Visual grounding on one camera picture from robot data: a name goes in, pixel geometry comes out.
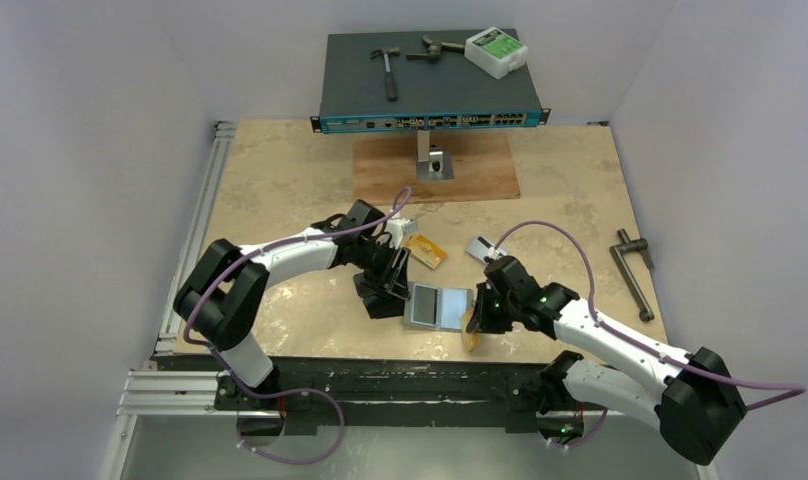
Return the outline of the black credit card stack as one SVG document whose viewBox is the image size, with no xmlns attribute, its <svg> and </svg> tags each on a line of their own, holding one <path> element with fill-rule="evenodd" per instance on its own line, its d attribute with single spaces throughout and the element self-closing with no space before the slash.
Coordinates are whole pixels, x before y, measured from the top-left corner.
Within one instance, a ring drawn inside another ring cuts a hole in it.
<svg viewBox="0 0 808 480">
<path fill-rule="evenodd" d="M 404 314 L 405 301 L 409 298 L 406 279 L 383 283 L 359 273 L 353 276 L 353 282 L 371 319 L 401 317 Z"/>
</svg>

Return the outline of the single black credit card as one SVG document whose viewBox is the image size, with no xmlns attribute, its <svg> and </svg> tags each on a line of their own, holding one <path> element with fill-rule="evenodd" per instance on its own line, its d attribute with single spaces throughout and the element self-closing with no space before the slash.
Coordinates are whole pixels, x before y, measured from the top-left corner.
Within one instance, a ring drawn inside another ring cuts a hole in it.
<svg viewBox="0 0 808 480">
<path fill-rule="evenodd" d="M 409 303 L 411 323 L 427 328 L 435 328 L 438 324 L 436 319 L 437 299 L 436 288 L 414 284 Z"/>
</svg>

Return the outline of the grey card holder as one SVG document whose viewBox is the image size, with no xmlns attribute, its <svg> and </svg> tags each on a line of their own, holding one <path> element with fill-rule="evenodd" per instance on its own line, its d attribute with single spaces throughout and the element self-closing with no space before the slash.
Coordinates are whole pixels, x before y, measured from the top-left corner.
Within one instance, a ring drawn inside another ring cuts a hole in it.
<svg viewBox="0 0 808 480">
<path fill-rule="evenodd" d="M 435 328 L 427 328 L 419 325 L 414 325 L 410 321 L 410 306 L 413 285 L 421 284 L 437 289 L 437 310 L 436 319 L 437 326 Z M 405 325 L 414 328 L 440 330 L 440 331 L 456 331 L 460 332 L 460 318 L 461 315 L 471 306 L 474 305 L 474 293 L 470 289 L 463 288 L 447 288 L 435 287 L 423 283 L 410 282 L 408 284 L 410 296 L 405 301 L 405 309 L 403 314 L 403 321 Z"/>
</svg>

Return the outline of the single orange credit card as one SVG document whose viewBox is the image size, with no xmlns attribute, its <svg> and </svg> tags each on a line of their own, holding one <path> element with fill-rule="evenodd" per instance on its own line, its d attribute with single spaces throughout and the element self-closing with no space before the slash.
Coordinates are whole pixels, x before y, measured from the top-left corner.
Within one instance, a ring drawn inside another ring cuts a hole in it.
<svg viewBox="0 0 808 480">
<path fill-rule="evenodd" d="M 474 322 L 475 306 L 471 305 L 460 318 L 460 332 L 463 349 L 467 354 L 473 353 L 480 345 L 477 323 Z"/>
</svg>

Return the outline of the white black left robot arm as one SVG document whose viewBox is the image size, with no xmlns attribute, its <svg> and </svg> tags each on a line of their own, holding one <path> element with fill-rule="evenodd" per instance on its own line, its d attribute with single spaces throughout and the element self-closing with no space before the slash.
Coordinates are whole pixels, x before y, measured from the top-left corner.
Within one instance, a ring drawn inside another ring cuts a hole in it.
<svg viewBox="0 0 808 480">
<path fill-rule="evenodd" d="M 201 335 L 240 382 L 252 408 L 277 399 L 276 367 L 252 335 L 266 290 L 305 273 L 353 265 L 358 296 L 372 319 L 400 316 L 409 297 L 410 251 L 394 244 L 390 220 L 358 200 L 346 213 L 261 245 L 212 242 L 173 300 L 173 310 Z"/>
</svg>

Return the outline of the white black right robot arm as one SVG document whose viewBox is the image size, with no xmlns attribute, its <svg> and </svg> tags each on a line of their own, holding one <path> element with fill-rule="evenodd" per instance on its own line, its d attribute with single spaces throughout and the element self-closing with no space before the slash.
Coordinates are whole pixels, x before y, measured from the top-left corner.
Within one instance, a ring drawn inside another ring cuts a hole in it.
<svg viewBox="0 0 808 480">
<path fill-rule="evenodd" d="M 592 403 L 656 430 L 684 459 L 710 464 L 747 414 L 724 360 L 657 342 L 593 309 L 577 292 L 540 285 L 513 256 L 489 260 L 467 331 L 503 334 L 516 323 L 568 344 L 515 387 L 541 414 Z"/>
</svg>

